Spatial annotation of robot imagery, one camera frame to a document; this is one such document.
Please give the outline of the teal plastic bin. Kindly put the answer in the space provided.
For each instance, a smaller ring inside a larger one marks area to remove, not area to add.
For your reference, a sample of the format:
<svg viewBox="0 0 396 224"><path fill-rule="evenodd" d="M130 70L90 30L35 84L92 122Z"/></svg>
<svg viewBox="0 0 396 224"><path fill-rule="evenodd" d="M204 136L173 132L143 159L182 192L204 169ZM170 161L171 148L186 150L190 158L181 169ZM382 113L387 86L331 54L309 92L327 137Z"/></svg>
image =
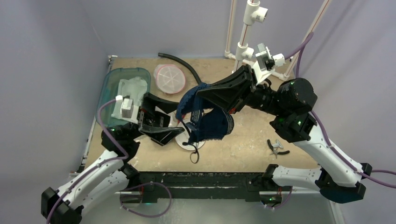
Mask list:
<svg viewBox="0 0 396 224"><path fill-rule="evenodd" d="M132 79L134 77L141 77L148 83L148 90L150 90L151 74L144 68L117 68L110 71L103 82L97 108L99 109L103 104L114 99L118 92L118 86L121 79ZM100 114L102 122L105 126L123 125L127 121L112 118L115 103L106 106Z"/></svg>

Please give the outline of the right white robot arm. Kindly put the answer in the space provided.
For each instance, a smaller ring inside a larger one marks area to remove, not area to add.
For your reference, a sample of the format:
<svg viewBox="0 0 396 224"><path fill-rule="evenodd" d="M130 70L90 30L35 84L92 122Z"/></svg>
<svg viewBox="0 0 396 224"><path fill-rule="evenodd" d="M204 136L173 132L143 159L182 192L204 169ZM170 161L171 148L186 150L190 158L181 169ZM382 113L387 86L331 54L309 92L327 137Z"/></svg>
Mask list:
<svg viewBox="0 0 396 224"><path fill-rule="evenodd" d="M198 90L197 96L228 114L249 106L274 115L270 125L276 134L317 162L318 168L311 169L268 165L261 176L266 189L301 187L318 191L336 203L363 199L366 187L361 181L370 176L372 166L356 162L325 135L313 114L318 97L307 79L285 81L273 90L268 79L259 81L254 69L244 65L230 76Z"/></svg>

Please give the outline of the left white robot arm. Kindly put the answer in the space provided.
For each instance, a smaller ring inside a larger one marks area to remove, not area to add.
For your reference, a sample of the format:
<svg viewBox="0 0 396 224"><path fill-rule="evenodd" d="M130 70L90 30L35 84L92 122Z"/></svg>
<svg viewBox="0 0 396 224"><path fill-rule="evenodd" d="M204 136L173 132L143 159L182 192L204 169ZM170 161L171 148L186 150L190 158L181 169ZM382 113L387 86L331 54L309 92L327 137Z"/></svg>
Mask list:
<svg viewBox="0 0 396 224"><path fill-rule="evenodd" d="M139 196L144 196L147 190L156 186L155 181L142 178L129 161L137 154L141 136L150 137L163 146L184 131L174 125L173 112L178 104L145 93L141 104L132 110L133 122L106 126L101 118L102 111L117 103L133 105L128 96L117 95L97 111L104 152L74 179L42 193L41 214L46 223L78 224L91 208L117 191L136 191Z"/></svg>

